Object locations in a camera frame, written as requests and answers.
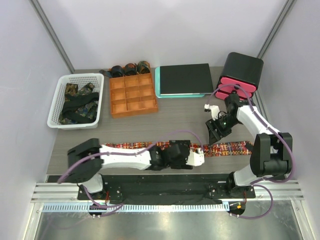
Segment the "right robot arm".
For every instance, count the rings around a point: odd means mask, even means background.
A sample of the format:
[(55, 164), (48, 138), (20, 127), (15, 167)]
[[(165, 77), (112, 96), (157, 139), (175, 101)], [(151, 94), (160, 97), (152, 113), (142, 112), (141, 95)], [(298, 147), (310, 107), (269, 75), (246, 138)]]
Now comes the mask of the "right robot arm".
[(205, 124), (209, 133), (209, 144), (214, 144), (232, 132), (237, 124), (244, 125), (254, 137), (253, 144), (246, 144), (251, 152), (249, 165), (229, 174), (225, 190), (233, 198), (247, 188), (263, 180), (285, 183), (293, 175), (293, 138), (280, 132), (268, 123), (250, 99), (241, 99), (230, 94), (224, 100), (226, 112), (221, 115), (217, 105), (205, 104), (205, 112), (211, 119)]

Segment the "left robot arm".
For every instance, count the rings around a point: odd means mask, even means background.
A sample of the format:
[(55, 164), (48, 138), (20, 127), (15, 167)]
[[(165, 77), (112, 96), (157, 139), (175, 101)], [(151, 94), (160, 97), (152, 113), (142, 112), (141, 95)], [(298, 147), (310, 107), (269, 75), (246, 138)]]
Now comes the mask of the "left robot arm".
[(69, 170), (64, 182), (83, 184), (93, 198), (100, 200), (107, 192), (103, 177), (99, 174), (102, 169), (191, 170), (199, 162), (196, 155), (189, 140), (170, 140), (155, 145), (138, 142), (108, 146), (101, 145), (97, 138), (91, 138), (68, 150)]

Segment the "multicoloured plaid tie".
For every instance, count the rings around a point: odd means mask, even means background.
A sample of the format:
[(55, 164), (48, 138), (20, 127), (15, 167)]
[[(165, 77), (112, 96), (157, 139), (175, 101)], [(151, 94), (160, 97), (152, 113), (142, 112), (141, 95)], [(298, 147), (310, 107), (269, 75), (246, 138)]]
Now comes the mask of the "multicoloured plaid tie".
[[(236, 141), (226, 143), (204, 144), (203, 152), (205, 157), (225, 157), (225, 156), (248, 156), (251, 151), (246, 148), (249, 141)], [(141, 149), (151, 145), (152, 142), (124, 142), (106, 143), (105, 146), (117, 149)]]

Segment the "black pink drawer cabinet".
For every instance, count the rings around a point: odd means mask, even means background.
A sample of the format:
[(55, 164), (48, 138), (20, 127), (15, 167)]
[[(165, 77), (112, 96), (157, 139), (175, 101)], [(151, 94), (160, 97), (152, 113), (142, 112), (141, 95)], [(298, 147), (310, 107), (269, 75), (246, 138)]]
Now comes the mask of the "black pink drawer cabinet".
[(262, 59), (231, 52), (223, 66), (215, 97), (224, 100), (232, 93), (244, 100), (246, 95), (252, 97), (259, 87), (264, 62)]

